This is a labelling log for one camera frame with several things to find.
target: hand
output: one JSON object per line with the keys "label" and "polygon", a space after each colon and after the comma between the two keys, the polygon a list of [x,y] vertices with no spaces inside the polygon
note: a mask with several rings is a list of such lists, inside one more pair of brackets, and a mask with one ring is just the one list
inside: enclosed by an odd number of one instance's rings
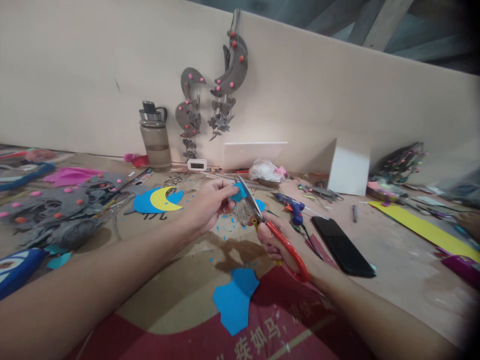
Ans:
{"label": "hand", "polygon": [[[308,249],[307,245],[305,245],[305,239],[303,236],[295,232],[295,230],[290,226],[288,222],[285,220],[276,217],[266,211],[261,213],[265,221],[270,221],[275,225],[275,227],[280,231],[283,236],[286,237],[288,242],[295,248],[298,252],[300,257],[302,258],[303,262],[309,268],[308,263],[315,261],[315,259],[310,260],[310,258],[315,257],[314,253]],[[248,226],[252,226],[252,218],[248,221]],[[285,246],[282,245],[280,240],[278,240],[275,235],[270,231],[270,229],[265,225],[263,222],[258,224],[258,240],[260,240],[263,248],[268,253],[268,256],[272,260],[284,260],[288,267],[292,269],[294,272],[298,273],[299,267],[295,262],[294,258],[290,253],[287,251]]]}
{"label": "hand", "polygon": [[198,236],[202,236],[215,225],[221,214],[230,214],[234,210],[236,203],[230,197],[239,190],[226,179],[207,182],[185,207],[182,221],[193,226],[194,231],[199,232]]}

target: smartphone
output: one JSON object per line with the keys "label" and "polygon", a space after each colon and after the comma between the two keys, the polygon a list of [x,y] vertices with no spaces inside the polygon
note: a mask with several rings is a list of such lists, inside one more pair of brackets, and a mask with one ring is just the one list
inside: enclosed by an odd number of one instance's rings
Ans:
{"label": "smartphone", "polygon": [[335,220],[313,216],[311,222],[344,273],[362,278],[377,276]]}

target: blue foam piece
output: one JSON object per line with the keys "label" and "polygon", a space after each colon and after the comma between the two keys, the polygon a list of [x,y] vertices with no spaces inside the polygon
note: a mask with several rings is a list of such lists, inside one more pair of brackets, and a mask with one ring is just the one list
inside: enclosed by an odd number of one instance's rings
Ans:
{"label": "blue foam piece", "polygon": [[[156,187],[152,190],[144,192],[142,195],[137,195],[135,197],[135,200],[133,201],[133,208],[135,211],[141,213],[141,214],[162,214],[166,213],[164,210],[159,210],[155,206],[152,205],[150,202],[150,196],[154,192],[156,192],[158,189],[161,189],[162,187]],[[178,191],[170,196],[167,196],[167,200],[171,203],[178,204],[180,200],[184,197],[184,192],[183,191]]]}
{"label": "blue foam piece", "polygon": [[45,246],[45,248],[43,250],[48,251],[50,253],[50,255],[65,254],[65,253],[68,253],[70,251],[70,250],[67,250],[67,249],[63,249],[60,246],[55,245],[55,244],[50,244],[48,246]]}
{"label": "blue foam piece", "polygon": [[242,199],[245,199],[247,197],[247,192],[245,191],[243,185],[240,182],[237,182],[233,186],[236,186],[237,188],[239,188],[240,191],[237,192],[235,195],[231,196],[231,199],[234,202],[239,203]]}
{"label": "blue foam piece", "polygon": [[265,211],[265,209],[267,208],[267,205],[265,205],[265,203],[262,200],[255,199],[255,202],[258,205],[258,208],[260,209],[261,212]]}
{"label": "blue foam piece", "polygon": [[72,256],[71,252],[67,252],[66,254],[63,254],[62,256],[56,257],[48,262],[46,265],[47,268],[50,268],[52,270],[58,269],[59,267],[65,265],[65,263],[70,260],[70,257]]}
{"label": "blue foam piece", "polygon": [[231,336],[235,336],[249,325],[250,298],[260,282],[249,268],[233,271],[228,285],[218,286],[213,293],[213,302],[220,312],[220,322]]}

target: hanging ornament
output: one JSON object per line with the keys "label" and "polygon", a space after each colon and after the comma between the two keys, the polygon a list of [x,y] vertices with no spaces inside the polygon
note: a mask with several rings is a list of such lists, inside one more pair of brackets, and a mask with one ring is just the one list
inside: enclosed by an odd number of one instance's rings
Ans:
{"label": "hanging ornament", "polygon": [[236,9],[233,13],[230,30],[227,31],[230,46],[223,46],[225,72],[215,79],[215,85],[210,89],[211,94],[215,97],[215,100],[211,102],[213,116],[208,121],[208,125],[213,129],[210,141],[218,135],[230,131],[229,124],[234,118],[232,108],[237,102],[232,94],[240,88],[247,76],[248,50],[247,44],[238,32],[239,19],[240,10]]}
{"label": "hanging ornament", "polygon": [[175,109],[175,118],[182,128],[183,144],[186,151],[183,153],[187,159],[197,159],[197,144],[195,136],[200,134],[200,85],[206,84],[204,77],[193,67],[187,67],[181,73],[180,85],[185,96],[185,101],[178,104]]}

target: yellow foam sheet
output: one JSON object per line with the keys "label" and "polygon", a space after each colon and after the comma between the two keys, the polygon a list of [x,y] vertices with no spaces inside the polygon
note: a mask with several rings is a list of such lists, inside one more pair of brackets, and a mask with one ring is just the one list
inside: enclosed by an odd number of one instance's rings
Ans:
{"label": "yellow foam sheet", "polygon": [[434,243],[435,245],[454,255],[467,256],[470,259],[475,260],[477,263],[480,263],[480,252],[474,250],[467,244],[463,243],[442,229],[439,229],[435,225],[432,225],[428,221],[411,214],[400,206],[394,204],[390,206],[383,206],[382,203],[378,201],[370,201],[369,204],[388,216],[391,216],[400,224],[416,232],[429,242]]}

